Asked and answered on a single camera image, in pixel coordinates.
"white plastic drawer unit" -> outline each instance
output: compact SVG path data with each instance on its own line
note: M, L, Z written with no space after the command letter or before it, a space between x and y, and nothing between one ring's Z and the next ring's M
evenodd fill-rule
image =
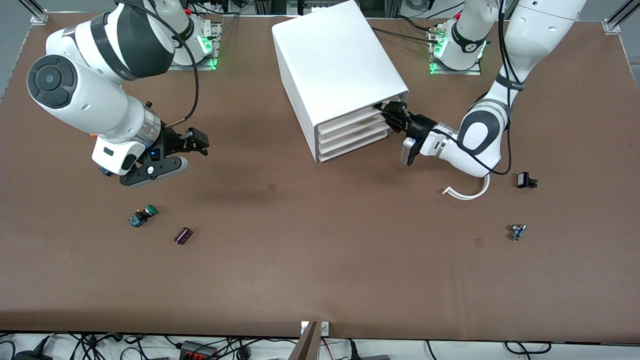
M373 105L409 93L353 1L274 25L282 84L316 162L384 139Z

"power adapter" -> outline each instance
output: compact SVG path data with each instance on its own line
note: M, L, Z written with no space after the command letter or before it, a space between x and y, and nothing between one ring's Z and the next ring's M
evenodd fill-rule
M217 349L202 344L185 341L180 347L180 360L205 360L213 358Z
M42 354L37 355L33 351L27 350L16 354L13 360L53 360L53 357Z

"metal bracket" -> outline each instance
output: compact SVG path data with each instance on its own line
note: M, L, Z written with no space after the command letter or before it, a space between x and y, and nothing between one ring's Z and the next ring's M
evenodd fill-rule
M620 6L611 16L604 19L602 27L607 35L620 33L620 25L640 8L640 0L628 0Z
M302 321L300 322L300 335L305 333L305 330L309 326L309 322ZM329 322L321 322L320 323L320 336L323 338L327 338L329 336Z
M604 21L602 22L602 28L604 29L604 33L605 35L617 35L620 34L620 27L619 26L615 26L613 28L610 28L611 23L609 22L609 19L604 19Z
M27 10L33 15L31 17L32 25L44 25L49 19L49 11L43 8L35 0L19 0L20 4L24 5Z
M45 25L47 24L47 20L49 20L49 11L47 9L44 9L42 18L39 19L39 18L36 18L35 16L32 16L30 23L31 25Z

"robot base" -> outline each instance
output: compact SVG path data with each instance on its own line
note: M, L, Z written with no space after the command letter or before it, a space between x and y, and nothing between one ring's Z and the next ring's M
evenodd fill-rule
M429 73L430 74L447 74L447 75L481 75L480 59L482 58L482 51L476 63L467 70L454 70L447 67L438 59L437 54L442 51L442 44L445 42L445 24L438 24L430 31L427 31L427 38L429 40L437 40L439 44L428 43L429 51Z
M197 64L198 71L208 71L208 70L216 70L218 67L218 54L220 52L220 40L222 35L222 23L221 22L211 22L206 20L208 26L205 26L204 37L202 37L202 49L208 53L202 60L200 60ZM193 71L193 67L191 65L178 65L175 62L171 64L169 70L186 70Z

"green button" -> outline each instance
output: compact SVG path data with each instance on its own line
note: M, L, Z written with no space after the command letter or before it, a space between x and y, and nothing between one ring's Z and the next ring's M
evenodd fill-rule
M153 215L158 214L158 209L156 209L156 207L151 204L147 205L147 211L149 211L149 213Z

